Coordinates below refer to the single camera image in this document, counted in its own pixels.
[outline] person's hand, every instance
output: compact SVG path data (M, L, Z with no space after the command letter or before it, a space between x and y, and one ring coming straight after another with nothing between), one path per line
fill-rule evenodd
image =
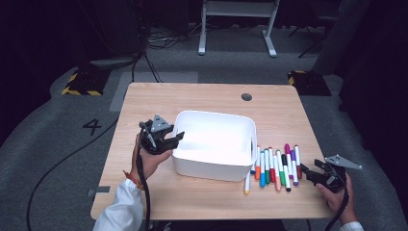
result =
M347 206L345 206L343 214L340 217L340 222L342 224L350 223L352 221L358 221L354 211L354 192L351 178L347 173L345 174L345 178L349 197ZM321 195L323 196L324 200L329 206L331 212L333 214L337 214L342 205L344 190L337 193L332 193L330 190L328 190L322 184L319 183L316 184L316 188L318 188L318 190L320 191Z
M133 149L133 157L132 157L132 170L130 171L130 174L139 182L140 177L138 174L138 168L136 166L136 159L138 155L138 147L139 147L139 135L136 136L136 144L135 148ZM148 153L144 148L140 150L141 158L143 160L143 173L144 177L149 178L157 169L157 166L167 160L172 154L173 150L168 150L160 155L152 155Z

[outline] white bin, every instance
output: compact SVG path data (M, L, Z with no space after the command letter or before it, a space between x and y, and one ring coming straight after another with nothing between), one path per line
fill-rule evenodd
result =
M172 155L181 175L242 181L256 161L256 127L249 117L184 111L177 116L172 135L183 131Z

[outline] metal stand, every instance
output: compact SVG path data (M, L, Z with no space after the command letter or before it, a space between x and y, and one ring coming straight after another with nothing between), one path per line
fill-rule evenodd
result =
M203 1L202 15L201 15L201 36L198 45L198 54L205 54L206 44L206 23L207 15L220 15L220 16L251 16L251 17L268 17L268 29L262 32L262 36L268 47L268 52L271 57L276 57L276 51L270 38L273 22L276 17L276 13L279 7L279 1L268 3L256 3L256 2L218 2L218 1Z

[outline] felt-tip pen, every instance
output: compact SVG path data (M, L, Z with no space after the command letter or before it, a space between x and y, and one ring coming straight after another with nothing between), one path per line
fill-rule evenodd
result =
M292 171L292 165L291 165L291 147L287 143L285 144L285 154L286 154L286 160L288 162L289 178L293 179L293 171Z
M286 191L290 192L291 191L291 181L289 180L289 174L288 174L288 159L285 154L282 154L282 165L283 165L283 170L285 172Z
M251 183L250 180L251 180L251 171L249 171L246 174L245 184L244 184L244 187L243 187L243 193L244 194L249 194L249 187L250 187L250 183Z
M275 168L275 187L276 190L279 192L282 186L279 177L279 167L277 159L278 158L276 157L276 153L273 153L273 167Z
M267 185L268 185L270 183L269 150L267 148L265 148L264 153L265 153L264 154L264 157L265 157L265 183L267 183Z
M294 146L294 154L296 154L297 178L301 179L302 178L302 169L300 168L300 151L299 151L299 146L298 145Z
M258 145L256 147L256 162L255 162L255 180L259 180L259 178L261 177L261 146Z
M261 175L260 175L259 184L261 188L263 188L265 186L265 152L264 151L261 151L260 160L261 160Z
M294 153L294 150L291 150L291 165L288 163L290 168L293 170L293 184L295 186L299 185L299 181L297 179L297 173L296 173L296 154Z
M279 178L281 180L281 185L285 186L286 185L286 179L285 179L285 171L283 170L283 165L282 165L282 155L279 149L276 150L276 160L278 161L278 167L279 167Z
M270 182L275 183L275 163L273 160L273 149L270 147L269 149L269 173L270 173Z

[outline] blue marker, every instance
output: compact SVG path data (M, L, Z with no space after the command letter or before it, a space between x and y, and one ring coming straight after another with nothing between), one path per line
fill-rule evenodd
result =
M261 188L265 186L265 152L261 151L261 156L260 156L260 161L261 161L261 177L259 184Z

